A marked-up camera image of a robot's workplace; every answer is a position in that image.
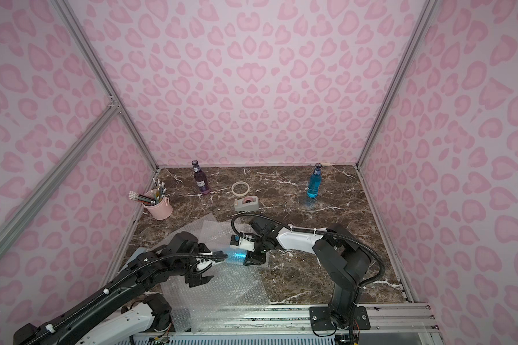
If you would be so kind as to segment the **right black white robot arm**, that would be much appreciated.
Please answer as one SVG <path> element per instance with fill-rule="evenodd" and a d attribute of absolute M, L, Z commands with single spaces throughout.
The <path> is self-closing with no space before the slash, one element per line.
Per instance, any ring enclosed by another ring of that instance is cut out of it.
<path fill-rule="evenodd" d="M 245 265 L 259 266 L 274 250 L 313 254 L 324 268 L 334 290 L 327 316 L 336 329 L 352 330 L 358 325 L 355 312 L 361 290 L 384 277 L 386 266 L 379 253 L 359 241 L 341 224 L 325 228 L 304 228 L 250 212 L 230 221 L 230 245 L 247 251 Z"/>

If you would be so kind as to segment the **blue bottle with label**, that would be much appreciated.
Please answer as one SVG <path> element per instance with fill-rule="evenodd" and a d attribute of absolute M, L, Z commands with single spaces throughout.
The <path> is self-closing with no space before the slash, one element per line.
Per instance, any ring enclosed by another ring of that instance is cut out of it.
<path fill-rule="evenodd" d="M 225 250 L 217 251 L 214 254 L 221 256 L 224 255 L 224 259 L 218 260 L 219 263 L 243 266 L 245 265 L 248 253 L 249 251 L 227 248 Z"/>

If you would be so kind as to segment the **bubble wrap sheet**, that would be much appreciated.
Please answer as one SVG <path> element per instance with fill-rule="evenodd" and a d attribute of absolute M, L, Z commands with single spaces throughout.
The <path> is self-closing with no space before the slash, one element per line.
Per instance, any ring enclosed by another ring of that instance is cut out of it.
<path fill-rule="evenodd" d="M 212 214 L 197 219 L 174 231 L 171 231 L 157 246 L 168 244 L 180 232 L 193 234 L 200 243 L 206 244 L 211 251 L 225 250 L 230 247 L 230 237 L 234 234 L 230 223 L 218 222 Z M 226 279 L 242 278 L 243 280 L 259 279 L 259 269 L 255 266 L 239 266 L 220 263 L 214 266 L 209 273 L 215 278 Z"/>
<path fill-rule="evenodd" d="M 214 277 L 191 295 L 193 331 L 211 329 L 229 318 L 242 316 L 241 306 L 264 306 L 269 303 L 260 273 L 257 280 Z"/>

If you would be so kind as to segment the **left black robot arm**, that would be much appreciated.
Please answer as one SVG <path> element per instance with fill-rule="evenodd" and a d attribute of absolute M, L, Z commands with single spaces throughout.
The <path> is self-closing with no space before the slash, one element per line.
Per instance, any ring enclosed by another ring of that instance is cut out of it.
<path fill-rule="evenodd" d="M 189 287 L 207 284 L 204 273 L 227 259 L 212 252 L 188 232 L 176 234 L 167 245 L 139 254 L 118 276 L 60 316 L 18 329 L 14 344 L 115 344 L 141 331 L 164 331 L 171 325 L 171 306 L 163 296 L 146 298 L 141 305 L 116 318 L 111 315 L 170 277 L 182 276 Z"/>

